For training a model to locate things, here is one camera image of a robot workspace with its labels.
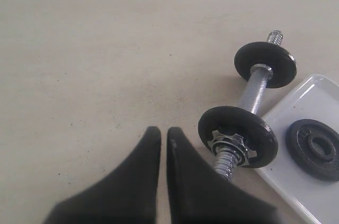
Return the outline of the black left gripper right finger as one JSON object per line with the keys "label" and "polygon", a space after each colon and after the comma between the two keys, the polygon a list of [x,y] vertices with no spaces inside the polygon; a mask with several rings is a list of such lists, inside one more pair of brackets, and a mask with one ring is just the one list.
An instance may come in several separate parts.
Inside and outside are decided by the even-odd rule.
{"label": "black left gripper right finger", "polygon": [[276,207],[223,179],[179,127],[167,132],[166,169],[172,223],[281,223]]}

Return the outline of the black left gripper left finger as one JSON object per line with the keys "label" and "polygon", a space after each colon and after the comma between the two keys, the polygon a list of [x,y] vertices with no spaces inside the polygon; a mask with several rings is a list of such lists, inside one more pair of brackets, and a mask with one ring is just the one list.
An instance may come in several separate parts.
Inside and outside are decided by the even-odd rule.
{"label": "black left gripper left finger", "polygon": [[148,127],[105,178],[58,203],[45,223],[156,223],[161,133]]}

